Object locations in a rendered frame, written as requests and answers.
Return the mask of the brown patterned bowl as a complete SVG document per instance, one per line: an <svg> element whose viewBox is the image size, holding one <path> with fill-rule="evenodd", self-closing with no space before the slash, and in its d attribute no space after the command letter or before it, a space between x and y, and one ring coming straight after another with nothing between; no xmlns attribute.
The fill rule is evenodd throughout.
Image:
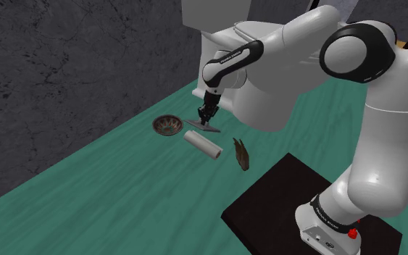
<svg viewBox="0 0 408 255"><path fill-rule="evenodd" d="M152 128L160 135L171 136L183 129L183 121L175 115L163 114L152 121Z"/></svg>

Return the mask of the white paper roll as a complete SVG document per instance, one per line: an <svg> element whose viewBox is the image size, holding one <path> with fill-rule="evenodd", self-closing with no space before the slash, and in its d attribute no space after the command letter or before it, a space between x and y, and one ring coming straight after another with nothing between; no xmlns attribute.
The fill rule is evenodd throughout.
<svg viewBox="0 0 408 255"><path fill-rule="evenodd" d="M212 159L217 159L223 151L221 147L194 130L188 130L183 138Z"/></svg>

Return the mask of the brown pointed leafy object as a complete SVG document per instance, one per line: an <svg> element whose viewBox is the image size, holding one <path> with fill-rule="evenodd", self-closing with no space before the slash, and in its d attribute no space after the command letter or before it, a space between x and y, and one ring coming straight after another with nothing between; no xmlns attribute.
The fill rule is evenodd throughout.
<svg viewBox="0 0 408 255"><path fill-rule="evenodd" d="M243 144L242 140L237 140L233 138L234 146L236 149L236 159L243 171L247 171L249 169L249 154L246 150L245 145Z"/></svg>

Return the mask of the grey flat tablet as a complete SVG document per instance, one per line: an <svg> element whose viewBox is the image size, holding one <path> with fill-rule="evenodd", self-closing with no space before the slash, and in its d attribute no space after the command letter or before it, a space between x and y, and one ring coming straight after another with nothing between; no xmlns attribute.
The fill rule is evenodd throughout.
<svg viewBox="0 0 408 255"><path fill-rule="evenodd" d="M220 130L218 130L215 127L210 126L208 122L206 122L204 125L201 123L201 121L198 121L198 120L185 120L185 122L203 131L220 133Z"/></svg>

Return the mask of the black robot stand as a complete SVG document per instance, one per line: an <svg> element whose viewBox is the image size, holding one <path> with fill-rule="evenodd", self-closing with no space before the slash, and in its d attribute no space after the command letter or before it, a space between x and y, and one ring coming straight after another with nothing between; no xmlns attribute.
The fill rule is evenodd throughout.
<svg viewBox="0 0 408 255"><path fill-rule="evenodd" d="M399 210L397 173L355 162L330 183L286 154L222 219L253 255L399 255L401 233L376 217Z"/></svg>

